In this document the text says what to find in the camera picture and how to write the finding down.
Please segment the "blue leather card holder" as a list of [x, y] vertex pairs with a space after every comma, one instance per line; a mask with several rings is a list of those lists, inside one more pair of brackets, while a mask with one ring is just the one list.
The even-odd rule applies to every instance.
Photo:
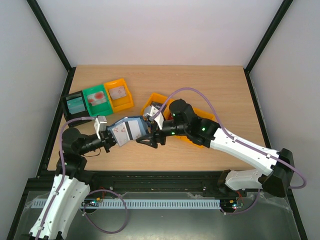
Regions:
[[149, 134], [148, 125], [142, 116], [124, 117], [107, 127], [107, 130], [120, 147]]

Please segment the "yellow triple storage bin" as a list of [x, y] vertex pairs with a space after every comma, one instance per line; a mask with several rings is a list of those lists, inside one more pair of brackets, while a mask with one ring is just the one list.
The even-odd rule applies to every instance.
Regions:
[[[159, 93], [156, 93], [156, 92], [153, 92], [148, 101], [146, 102], [146, 104], [144, 105], [144, 107], [141, 109], [140, 111], [140, 114], [143, 115], [143, 112], [144, 112], [144, 109], [148, 106], [151, 105], [151, 102], [158, 102], [158, 103], [164, 103], [165, 100], [167, 99], [167, 96], [164, 96], [164, 95], [161, 95]], [[166, 103], [166, 108], [161, 111], [162, 112], [162, 115], [164, 117], [165, 120], [172, 120], [173, 117], [169, 111], [169, 105], [174, 101], [173, 98], [171, 98], [167, 103]], [[201, 118], [205, 118], [205, 119], [210, 119], [212, 121], [216, 121], [216, 117], [214, 116], [214, 114], [212, 113], [209, 113], [209, 112], [206, 112], [204, 110], [201, 110], [199, 108], [196, 108], [196, 107], [193, 107], [193, 110], [195, 112], [196, 115], [198, 115], [199, 117]], [[194, 143], [192, 143], [186, 136], [175, 136], [176, 138], [184, 141], [184, 142], [187, 142], [189, 144], [192, 144], [193, 146], [196, 146], [198, 148], [203, 148], [204, 146], [200, 146], [200, 145], [196, 145]]]

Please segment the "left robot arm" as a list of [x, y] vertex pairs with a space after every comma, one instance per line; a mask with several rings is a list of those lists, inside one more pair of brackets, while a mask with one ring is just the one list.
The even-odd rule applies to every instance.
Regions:
[[93, 173], [85, 170], [85, 154], [105, 149], [116, 144], [109, 130], [92, 135], [80, 133], [70, 127], [61, 135], [62, 153], [56, 165], [53, 183], [47, 201], [27, 234], [22, 240], [64, 240], [81, 203], [91, 190]]

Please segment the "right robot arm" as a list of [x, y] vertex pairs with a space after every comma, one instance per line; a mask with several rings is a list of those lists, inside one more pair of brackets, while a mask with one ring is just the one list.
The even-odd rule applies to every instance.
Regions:
[[251, 165], [252, 170], [224, 170], [218, 180], [218, 191], [229, 196], [234, 191], [263, 190], [275, 197], [287, 195], [293, 170], [293, 154], [256, 145], [238, 137], [211, 119], [198, 116], [192, 106], [182, 99], [168, 107], [172, 119], [160, 120], [150, 133], [136, 139], [139, 144], [152, 148], [165, 145], [169, 136], [185, 136], [193, 144], [219, 150]]

